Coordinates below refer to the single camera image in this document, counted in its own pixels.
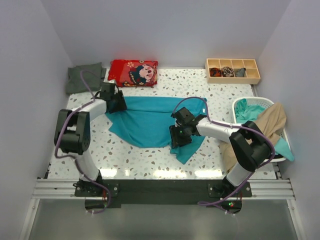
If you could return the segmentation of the beige t shirt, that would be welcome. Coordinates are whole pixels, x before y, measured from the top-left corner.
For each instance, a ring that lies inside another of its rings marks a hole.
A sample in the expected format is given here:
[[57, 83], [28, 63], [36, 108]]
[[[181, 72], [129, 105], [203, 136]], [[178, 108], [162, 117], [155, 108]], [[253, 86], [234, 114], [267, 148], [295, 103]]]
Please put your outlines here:
[[287, 116], [285, 114], [283, 105], [279, 102], [260, 113], [253, 122], [261, 130], [261, 132], [271, 141], [274, 148], [280, 136], [277, 131], [285, 127]]

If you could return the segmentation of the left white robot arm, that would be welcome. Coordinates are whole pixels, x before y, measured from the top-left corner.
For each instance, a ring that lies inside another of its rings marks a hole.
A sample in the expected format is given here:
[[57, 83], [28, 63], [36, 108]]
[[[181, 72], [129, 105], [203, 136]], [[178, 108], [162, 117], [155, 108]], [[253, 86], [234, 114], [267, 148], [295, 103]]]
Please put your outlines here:
[[74, 109], [58, 113], [54, 134], [56, 159], [70, 158], [79, 173], [79, 182], [87, 183], [86, 191], [99, 196], [104, 190], [100, 170], [89, 152], [91, 121], [105, 114], [127, 110], [123, 92], [115, 83], [102, 83], [101, 90], [92, 99]]

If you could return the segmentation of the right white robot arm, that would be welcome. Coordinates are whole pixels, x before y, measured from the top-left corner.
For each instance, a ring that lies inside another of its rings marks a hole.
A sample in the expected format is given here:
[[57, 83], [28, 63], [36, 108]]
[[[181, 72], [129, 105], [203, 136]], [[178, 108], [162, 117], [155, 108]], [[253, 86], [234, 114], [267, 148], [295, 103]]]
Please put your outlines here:
[[235, 196], [264, 160], [275, 156], [273, 144], [253, 121], [244, 124], [212, 121], [205, 114], [194, 116], [186, 107], [171, 117], [175, 119], [175, 124], [169, 127], [173, 149], [190, 144], [192, 136], [211, 137], [231, 145], [236, 164], [223, 179], [222, 189], [227, 196]]

